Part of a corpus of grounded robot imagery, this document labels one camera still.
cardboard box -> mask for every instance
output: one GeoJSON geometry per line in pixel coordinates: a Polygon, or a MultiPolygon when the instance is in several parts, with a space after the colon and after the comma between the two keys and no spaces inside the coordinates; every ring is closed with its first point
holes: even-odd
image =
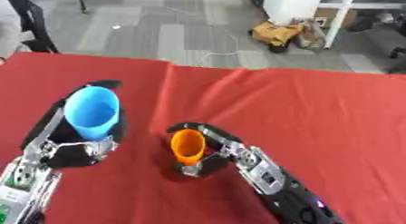
{"type": "Polygon", "coordinates": [[[304,29],[302,24],[278,26],[271,22],[264,22],[252,30],[252,37],[258,41],[275,46],[285,45],[293,36],[304,29]]]}
{"type": "MultiPolygon", "coordinates": [[[[330,8],[319,8],[314,15],[314,19],[322,28],[330,28],[330,25],[337,14],[337,9],[330,8]]],[[[342,27],[348,27],[353,24],[357,18],[357,11],[350,10],[348,11],[347,16],[345,17],[342,27]]]]}
{"type": "Polygon", "coordinates": [[[300,48],[321,49],[324,38],[324,32],[318,23],[309,21],[304,23],[304,30],[295,38],[295,43],[300,48]]]}

white table leg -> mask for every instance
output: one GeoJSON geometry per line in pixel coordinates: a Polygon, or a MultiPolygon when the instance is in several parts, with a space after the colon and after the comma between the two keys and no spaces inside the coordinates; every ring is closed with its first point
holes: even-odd
{"type": "Polygon", "coordinates": [[[335,16],[331,27],[330,31],[328,32],[327,36],[325,37],[325,46],[324,48],[330,48],[333,45],[334,39],[338,34],[338,31],[340,30],[343,21],[345,17],[347,16],[348,11],[351,9],[351,5],[353,3],[353,0],[343,0],[342,7],[340,10],[337,12],[337,15],[335,16]]]}

green circuit board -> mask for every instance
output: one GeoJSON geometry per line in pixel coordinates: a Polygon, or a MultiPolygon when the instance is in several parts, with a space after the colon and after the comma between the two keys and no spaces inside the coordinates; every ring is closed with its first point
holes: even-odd
{"type": "Polygon", "coordinates": [[[4,224],[5,220],[7,219],[8,212],[10,211],[10,207],[6,206],[5,204],[0,203],[0,224],[4,224]]]}
{"type": "Polygon", "coordinates": [[[8,186],[10,188],[15,188],[18,190],[29,191],[31,189],[31,186],[34,184],[34,180],[33,180],[27,186],[22,186],[22,185],[18,184],[18,182],[15,181],[14,177],[15,177],[15,174],[11,173],[10,176],[7,178],[7,180],[5,180],[5,186],[8,186]]]}

blue cup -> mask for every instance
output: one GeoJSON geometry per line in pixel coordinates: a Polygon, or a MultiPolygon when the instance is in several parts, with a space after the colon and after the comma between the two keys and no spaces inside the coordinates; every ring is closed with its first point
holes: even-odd
{"type": "Polygon", "coordinates": [[[119,121],[120,101],[116,94],[99,86],[88,86],[68,98],[63,114],[87,141],[101,141],[119,121]]]}

person's arm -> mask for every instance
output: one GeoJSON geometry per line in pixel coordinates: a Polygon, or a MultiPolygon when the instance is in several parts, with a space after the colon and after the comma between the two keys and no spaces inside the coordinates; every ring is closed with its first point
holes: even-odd
{"type": "Polygon", "coordinates": [[[0,0],[0,65],[20,44],[21,20],[8,0],[0,0]]]}

